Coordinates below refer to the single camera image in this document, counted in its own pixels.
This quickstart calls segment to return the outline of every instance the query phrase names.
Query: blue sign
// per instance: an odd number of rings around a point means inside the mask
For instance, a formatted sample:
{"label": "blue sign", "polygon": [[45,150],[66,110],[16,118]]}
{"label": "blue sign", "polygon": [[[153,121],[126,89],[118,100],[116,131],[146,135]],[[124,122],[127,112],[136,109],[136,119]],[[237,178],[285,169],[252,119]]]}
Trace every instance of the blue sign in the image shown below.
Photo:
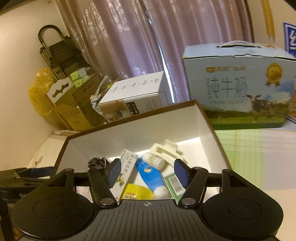
{"label": "blue sign", "polygon": [[296,57],[296,26],[283,23],[285,34],[285,50]]}

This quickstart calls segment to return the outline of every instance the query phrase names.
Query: white wall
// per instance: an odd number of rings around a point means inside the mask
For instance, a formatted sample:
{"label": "white wall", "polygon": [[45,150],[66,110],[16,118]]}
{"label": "white wall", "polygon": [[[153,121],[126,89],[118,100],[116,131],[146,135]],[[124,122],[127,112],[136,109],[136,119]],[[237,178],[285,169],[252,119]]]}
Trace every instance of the white wall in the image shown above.
{"label": "white wall", "polygon": [[[38,31],[47,24],[67,30],[53,0],[28,1],[0,14],[0,170],[26,166],[56,127],[34,110],[28,89],[47,64],[39,53]],[[60,41],[54,30],[44,35]]]}
{"label": "white wall", "polygon": [[274,19],[275,40],[266,33],[265,20],[260,0],[247,0],[253,25],[255,42],[273,44],[282,49],[284,45],[283,22],[296,25],[296,11],[284,0],[269,0]]}

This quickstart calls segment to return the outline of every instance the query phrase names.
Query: carrying handle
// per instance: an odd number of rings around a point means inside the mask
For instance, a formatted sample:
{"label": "carrying handle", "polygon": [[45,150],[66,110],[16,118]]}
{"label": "carrying handle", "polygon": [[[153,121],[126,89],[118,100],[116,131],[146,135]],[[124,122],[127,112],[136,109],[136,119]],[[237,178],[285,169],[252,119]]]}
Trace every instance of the carrying handle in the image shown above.
{"label": "carrying handle", "polygon": [[228,48],[228,47],[235,47],[235,46],[261,48],[258,45],[253,45],[252,43],[249,43],[249,42],[243,41],[243,40],[229,41],[227,43],[223,43],[223,44],[217,46],[217,48]]}
{"label": "carrying handle", "polygon": [[58,32],[58,34],[61,36],[61,38],[64,39],[64,35],[63,35],[62,31],[61,31],[57,26],[52,25],[52,24],[45,25],[45,26],[43,26],[43,27],[39,30],[39,33],[38,33],[38,39],[39,39],[40,43],[41,43],[45,48],[47,48],[47,46],[45,46],[44,40],[43,40],[43,38],[41,37],[41,33],[42,33],[45,29],[48,29],[48,28],[53,28],[55,31]]}

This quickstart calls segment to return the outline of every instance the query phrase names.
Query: open box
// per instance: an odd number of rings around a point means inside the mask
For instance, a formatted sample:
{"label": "open box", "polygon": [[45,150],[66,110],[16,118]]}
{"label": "open box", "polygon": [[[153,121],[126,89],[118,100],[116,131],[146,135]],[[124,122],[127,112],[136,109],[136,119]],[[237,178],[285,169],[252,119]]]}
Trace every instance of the open box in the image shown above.
{"label": "open box", "polygon": [[[141,155],[154,143],[163,144],[166,139],[178,144],[189,167],[203,167],[214,173],[230,168],[216,134],[196,101],[149,111],[72,135],[66,139],[55,168],[57,172],[65,168],[87,172],[87,163],[93,157],[113,160],[123,149]],[[172,172],[173,168],[167,166],[162,174]],[[128,183],[146,187],[135,167]],[[205,200],[218,192],[218,188],[209,188]]]}

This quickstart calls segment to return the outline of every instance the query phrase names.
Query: curtain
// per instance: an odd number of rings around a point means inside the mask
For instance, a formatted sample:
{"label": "curtain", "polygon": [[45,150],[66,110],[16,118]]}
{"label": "curtain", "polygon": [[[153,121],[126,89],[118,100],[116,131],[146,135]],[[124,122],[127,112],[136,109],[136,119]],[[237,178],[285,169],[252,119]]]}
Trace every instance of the curtain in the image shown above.
{"label": "curtain", "polygon": [[130,78],[162,71],[160,47],[175,102],[189,100],[182,65],[186,46],[253,41],[245,0],[56,2],[71,37],[102,75]]}
{"label": "curtain", "polygon": [[160,45],[175,102],[189,100],[182,55],[186,46],[253,42],[244,0],[143,0]]}
{"label": "curtain", "polygon": [[67,30],[102,76],[131,78],[163,70],[151,24],[137,0],[56,0]]}

